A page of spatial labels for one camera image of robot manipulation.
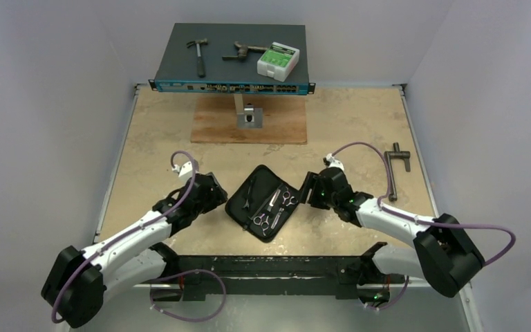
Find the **black hair clip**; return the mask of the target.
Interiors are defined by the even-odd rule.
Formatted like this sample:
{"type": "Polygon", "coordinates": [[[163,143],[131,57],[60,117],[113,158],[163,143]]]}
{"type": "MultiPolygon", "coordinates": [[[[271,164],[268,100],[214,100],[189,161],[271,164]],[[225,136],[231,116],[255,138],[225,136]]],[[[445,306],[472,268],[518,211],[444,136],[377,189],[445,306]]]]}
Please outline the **black hair clip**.
{"type": "Polygon", "coordinates": [[[246,195],[245,195],[245,203],[244,203],[244,206],[243,206],[243,209],[245,211],[249,211],[250,210],[250,206],[252,204],[252,191],[253,191],[253,187],[254,187],[254,184],[256,182],[256,179],[257,179],[257,177],[255,175],[250,179],[250,182],[249,182],[249,185],[248,185],[248,190],[247,190],[246,195]]]}

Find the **black zippered tool case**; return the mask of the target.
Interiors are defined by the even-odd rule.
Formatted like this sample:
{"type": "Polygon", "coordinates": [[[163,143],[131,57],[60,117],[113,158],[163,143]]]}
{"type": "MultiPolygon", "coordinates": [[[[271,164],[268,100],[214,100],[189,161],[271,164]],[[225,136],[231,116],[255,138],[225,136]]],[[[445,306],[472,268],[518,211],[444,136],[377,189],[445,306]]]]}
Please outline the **black zippered tool case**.
{"type": "MultiPolygon", "coordinates": [[[[265,236],[262,235],[262,231],[259,226],[251,222],[250,217],[252,217],[257,210],[260,208],[262,203],[276,190],[279,189],[282,185],[288,186],[293,192],[296,198],[299,197],[299,190],[291,186],[286,181],[282,180],[277,176],[269,167],[266,165],[258,165],[250,173],[250,175],[244,180],[239,189],[233,193],[233,195],[228,199],[225,204],[226,214],[244,230],[248,231],[251,235],[255,236],[257,239],[264,243],[271,242],[284,224],[288,221],[292,213],[296,210],[297,205],[288,208],[282,215],[277,227],[274,230],[269,228],[265,232],[265,236]],[[245,203],[245,195],[248,190],[248,185],[250,179],[253,176],[256,176],[256,182],[252,191],[252,204],[249,211],[243,209],[245,203]]],[[[273,219],[275,209],[271,209],[269,222],[273,219]]]]}

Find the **silver thinning scissors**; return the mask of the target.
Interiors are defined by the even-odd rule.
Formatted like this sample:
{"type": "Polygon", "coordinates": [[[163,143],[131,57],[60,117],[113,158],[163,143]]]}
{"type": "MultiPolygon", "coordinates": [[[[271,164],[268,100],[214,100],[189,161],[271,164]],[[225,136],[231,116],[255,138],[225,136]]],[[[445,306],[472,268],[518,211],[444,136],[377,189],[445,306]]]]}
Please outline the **silver thinning scissors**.
{"type": "Polygon", "coordinates": [[[266,230],[270,227],[269,223],[269,217],[271,209],[273,208],[274,204],[276,203],[281,190],[276,189],[260,206],[260,208],[257,210],[257,212],[250,217],[251,222],[253,224],[259,226],[260,230],[262,231],[262,235],[266,235],[266,230]]]}

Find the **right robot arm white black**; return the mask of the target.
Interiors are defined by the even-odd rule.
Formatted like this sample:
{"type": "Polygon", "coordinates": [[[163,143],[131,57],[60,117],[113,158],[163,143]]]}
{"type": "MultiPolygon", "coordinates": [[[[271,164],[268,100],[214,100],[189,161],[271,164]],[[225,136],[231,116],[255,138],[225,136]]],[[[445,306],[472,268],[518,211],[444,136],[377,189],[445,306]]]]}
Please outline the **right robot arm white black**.
{"type": "Polygon", "coordinates": [[[343,222],[407,244],[382,245],[362,260],[362,276],[371,282],[388,274],[422,278],[441,295],[455,297],[485,267],[480,250],[454,216],[422,216],[391,207],[353,190],[338,167],[308,172],[299,192],[300,203],[332,210],[343,222]]]}

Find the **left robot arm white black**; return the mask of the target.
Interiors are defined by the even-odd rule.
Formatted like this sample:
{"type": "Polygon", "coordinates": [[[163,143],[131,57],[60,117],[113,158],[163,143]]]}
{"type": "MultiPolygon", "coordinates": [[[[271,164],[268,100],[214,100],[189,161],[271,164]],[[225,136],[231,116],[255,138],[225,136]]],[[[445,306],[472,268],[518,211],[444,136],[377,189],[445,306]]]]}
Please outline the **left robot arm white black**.
{"type": "Polygon", "coordinates": [[[180,267],[180,257],[165,239],[226,201],[227,192],[212,173],[194,174],[112,237],[61,250],[41,290],[53,323],[81,327],[113,296],[136,284],[182,283],[190,272],[180,267]]]}

